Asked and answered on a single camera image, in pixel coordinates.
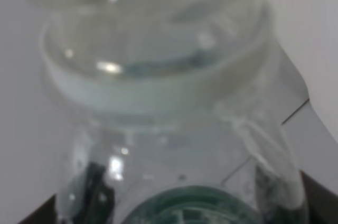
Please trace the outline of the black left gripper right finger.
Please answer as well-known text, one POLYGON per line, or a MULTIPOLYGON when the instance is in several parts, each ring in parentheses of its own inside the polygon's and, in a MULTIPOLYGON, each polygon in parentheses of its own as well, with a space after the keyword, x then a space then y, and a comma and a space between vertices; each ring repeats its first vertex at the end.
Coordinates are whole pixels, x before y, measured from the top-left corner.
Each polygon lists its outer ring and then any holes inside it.
POLYGON ((337 195, 301 171, 311 224, 337 224, 337 195))

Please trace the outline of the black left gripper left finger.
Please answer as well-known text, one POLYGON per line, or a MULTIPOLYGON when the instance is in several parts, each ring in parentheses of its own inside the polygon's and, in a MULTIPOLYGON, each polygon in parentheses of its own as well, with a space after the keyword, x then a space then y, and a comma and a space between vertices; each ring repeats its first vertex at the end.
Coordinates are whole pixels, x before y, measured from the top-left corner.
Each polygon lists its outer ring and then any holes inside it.
POLYGON ((55 224, 56 218, 55 195, 53 195, 18 224, 55 224))

